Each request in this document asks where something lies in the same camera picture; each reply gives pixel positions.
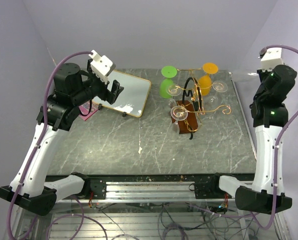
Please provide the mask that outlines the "clear tall flute glass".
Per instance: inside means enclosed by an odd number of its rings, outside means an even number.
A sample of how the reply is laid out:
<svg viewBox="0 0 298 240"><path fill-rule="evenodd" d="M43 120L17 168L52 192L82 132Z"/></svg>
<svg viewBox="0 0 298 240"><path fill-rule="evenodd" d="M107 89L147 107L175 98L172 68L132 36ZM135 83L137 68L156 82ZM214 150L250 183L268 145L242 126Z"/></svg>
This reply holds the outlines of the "clear tall flute glass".
<svg viewBox="0 0 298 240"><path fill-rule="evenodd" d="M259 80L259 75L256 72L248 70L235 70L231 73L234 82L250 82Z"/></svg>

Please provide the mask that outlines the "clear wine glass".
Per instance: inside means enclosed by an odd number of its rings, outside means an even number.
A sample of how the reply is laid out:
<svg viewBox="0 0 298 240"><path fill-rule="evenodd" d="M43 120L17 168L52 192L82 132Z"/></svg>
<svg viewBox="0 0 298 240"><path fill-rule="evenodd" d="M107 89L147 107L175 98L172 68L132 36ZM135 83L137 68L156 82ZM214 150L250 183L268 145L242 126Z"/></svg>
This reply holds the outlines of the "clear wine glass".
<svg viewBox="0 0 298 240"><path fill-rule="evenodd" d="M171 96L171 98L169 99L168 105L172 109L177 105L177 102L174 99L174 97L180 95L182 92L182 89L179 85L173 84L166 88L166 92Z"/></svg>
<svg viewBox="0 0 298 240"><path fill-rule="evenodd" d="M184 121L188 117L188 111L183 106L174 106L170 110L171 118L174 120L172 123L172 130L176 133L180 133L179 121Z"/></svg>
<svg viewBox="0 0 298 240"><path fill-rule="evenodd" d="M220 80L214 81L212 84L213 92L208 98L207 102L216 105L220 102L220 96L228 90L228 85Z"/></svg>

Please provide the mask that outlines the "green plastic wine glass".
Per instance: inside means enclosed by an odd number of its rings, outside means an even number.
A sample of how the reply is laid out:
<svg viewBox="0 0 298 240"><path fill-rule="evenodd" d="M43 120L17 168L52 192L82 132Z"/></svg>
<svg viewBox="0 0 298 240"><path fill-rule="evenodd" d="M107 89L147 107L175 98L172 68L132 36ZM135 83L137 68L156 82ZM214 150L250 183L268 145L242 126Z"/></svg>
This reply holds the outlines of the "green plastic wine glass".
<svg viewBox="0 0 298 240"><path fill-rule="evenodd" d="M159 94L164 99L169 99L172 96L168 93L169 86L173 85L173 78L177 75L178 71L174 66L166 65L161 69L161 74L164 80L160 84Z"/></svg>

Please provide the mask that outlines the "orange plastic wine glass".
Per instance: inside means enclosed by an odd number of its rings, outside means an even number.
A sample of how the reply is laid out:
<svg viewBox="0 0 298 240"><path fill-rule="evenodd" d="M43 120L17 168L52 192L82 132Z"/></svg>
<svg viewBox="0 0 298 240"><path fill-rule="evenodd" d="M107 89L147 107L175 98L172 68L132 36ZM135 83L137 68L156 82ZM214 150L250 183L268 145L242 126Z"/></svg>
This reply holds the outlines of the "orange plastic wine glass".
<svg viewBox="0 0 298 240"><path fill-rule="evenodd" d="M207 62L202 66L202 70L205 72L205 75L199 78L198 84L201 95L207 96L213 85L211 75L216 74L219 69L215 63Z"/></svg>

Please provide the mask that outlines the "clear wine glass front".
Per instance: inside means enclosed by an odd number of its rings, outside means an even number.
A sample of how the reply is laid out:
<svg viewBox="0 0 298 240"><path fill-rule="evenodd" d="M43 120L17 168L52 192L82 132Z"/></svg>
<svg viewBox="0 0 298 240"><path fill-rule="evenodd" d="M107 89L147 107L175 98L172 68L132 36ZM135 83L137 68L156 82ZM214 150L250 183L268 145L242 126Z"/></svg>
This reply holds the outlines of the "clear wine glass front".
<svg viewBox="0 0 298 240"><path fill-rule="evenodd" d="M176 133L180 133L179 121L184 121L188 117L188 111L183 106L174 106L170 110L171 118L174 120L172 123L172 130Z"/></svg>

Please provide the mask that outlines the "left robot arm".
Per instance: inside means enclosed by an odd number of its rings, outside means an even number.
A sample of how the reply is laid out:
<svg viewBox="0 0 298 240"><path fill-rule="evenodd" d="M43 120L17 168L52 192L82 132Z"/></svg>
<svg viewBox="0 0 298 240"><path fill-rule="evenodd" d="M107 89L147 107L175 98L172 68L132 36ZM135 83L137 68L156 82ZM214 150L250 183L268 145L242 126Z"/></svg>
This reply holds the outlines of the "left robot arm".
<svg viewBox="0 0 298 240"><path fill-rule="evenodd" d="M55 203L71 195L87 198L91 179L78 172L47 182L46 176L60 143L69 133L79 107L94 97L113 104L124 90L117 80L111 89L91 66L81 70L75 63L64 63L51 76L54 94L47 97L37 116L34 138L14 180L0 187L0 198L39 216L46 216Z"/></svg>

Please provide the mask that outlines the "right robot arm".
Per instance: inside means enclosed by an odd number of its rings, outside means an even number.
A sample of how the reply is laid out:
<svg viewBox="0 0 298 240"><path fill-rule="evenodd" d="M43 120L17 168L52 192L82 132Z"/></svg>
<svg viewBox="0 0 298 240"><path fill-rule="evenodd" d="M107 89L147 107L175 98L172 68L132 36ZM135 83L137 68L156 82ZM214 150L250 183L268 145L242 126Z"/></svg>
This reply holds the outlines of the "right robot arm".
<svg viewBox="0 0 298 240"><path fill-rule="evenodd" d="M278 138L289 120L283 103L295 85L297 72L284 64L271 71L258 70L260 85L249 106L256 135L256 170L251 186L236 177L218 173L209 186L215 198L228 193L238 209L275 214L291 208L292 198L285 195L282 177L283 141Z"/></svg>

